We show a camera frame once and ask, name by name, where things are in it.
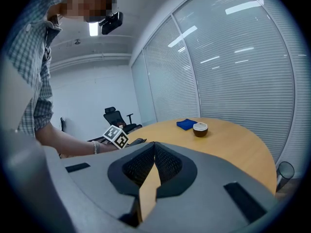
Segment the shirt sleeve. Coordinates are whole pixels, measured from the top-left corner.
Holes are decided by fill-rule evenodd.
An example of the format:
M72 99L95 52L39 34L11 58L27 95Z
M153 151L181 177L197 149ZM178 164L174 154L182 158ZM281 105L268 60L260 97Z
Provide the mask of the shirt sleeve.
M53 116L52 88L50 85L50 63L51 54L49 54L46 61L43 61L41 67L41 89L34 111L35 131L46 126Z

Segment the fluorescent light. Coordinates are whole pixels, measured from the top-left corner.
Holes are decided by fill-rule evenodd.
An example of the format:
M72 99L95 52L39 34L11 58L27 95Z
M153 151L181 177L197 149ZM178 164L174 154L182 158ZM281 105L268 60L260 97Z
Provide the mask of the fluorescent light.
M242 61L238 61L238 62L236 62L236 63L241 63L241 62L245 62L245 61L248 61L248 60L242 60Z
M189 28L188 30L186 30L182 35L178 36L174 41L172 41L169 44L169 48L172 48L173 46L175 46L178 42L180 42L183 37L185 38L187 35L189 35L190 33L192 33L193 31L196 31L198 28L195 26L192 26L191 28Z
M185 50L186 48L185 47L183 47L183 48L181 48L180 50L178 50L178 52L182 52L183 50Z
M226 9L225 13L229 15L229 14L238 12L240 10L245 10L245 9L249 9L253 7L259 7L261 5L263 5L263 0L259 0L259 2L258 1L245 2L237 6L233 6L231 8Z
M210 61L210 60L218 59L218 58L219 58L219 56L216 56L216 57L214 57L214 58L210 58L210 59L208 59L208 60L202 61L201 64L203 64L203 63L205 63L205 62L207 62L207 61Z
M241 49L241 50L237 50L237 51L234 51L235 53L237 52L244 52L244 51L248 51L248 50L253 50L254 48L247 48L247 49Z
M97 36L98 35L98 22L89 23L89 35Z

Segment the person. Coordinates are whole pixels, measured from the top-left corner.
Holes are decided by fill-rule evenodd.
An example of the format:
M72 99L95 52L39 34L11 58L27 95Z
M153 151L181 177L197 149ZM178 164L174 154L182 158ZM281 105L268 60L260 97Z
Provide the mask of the person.
M113 144L84 142L55 128L50 120L51 42L61 32L58 16L100 21L111 13L114 0L31 0L11 29L3 52L34 91L18 131L36 137L64 155L89 155L116 150Z

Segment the plaid shirt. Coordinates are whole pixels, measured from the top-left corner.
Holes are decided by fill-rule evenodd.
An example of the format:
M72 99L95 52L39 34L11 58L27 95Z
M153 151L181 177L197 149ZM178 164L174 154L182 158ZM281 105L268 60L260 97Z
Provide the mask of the plaid shirt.
M31 0L13 26L3 47L13 66L35 91L18 130L35 135L49 123L52 113L50 86L50 45L61 31L57 16L46 20L50 6L61 0Z

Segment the office chair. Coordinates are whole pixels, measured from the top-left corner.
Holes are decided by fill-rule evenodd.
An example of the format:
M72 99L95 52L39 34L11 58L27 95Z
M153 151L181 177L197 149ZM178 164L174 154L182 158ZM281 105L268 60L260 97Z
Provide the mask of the office chair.
M132 115L133 114L127 115L127 117L129 117L130 119L130 124L127 125L124 122L120 111L116 111L115 107L109 107L109 108L105 108L104 118L108 121L108 123L110 123L110 125L114 125L116 127L118 127L118 123L125 124L125 126L123 127L123 131L125 133L128 133L136 127L142 127L141 124L137 125L135 123L132 123L132 118L131 118Z

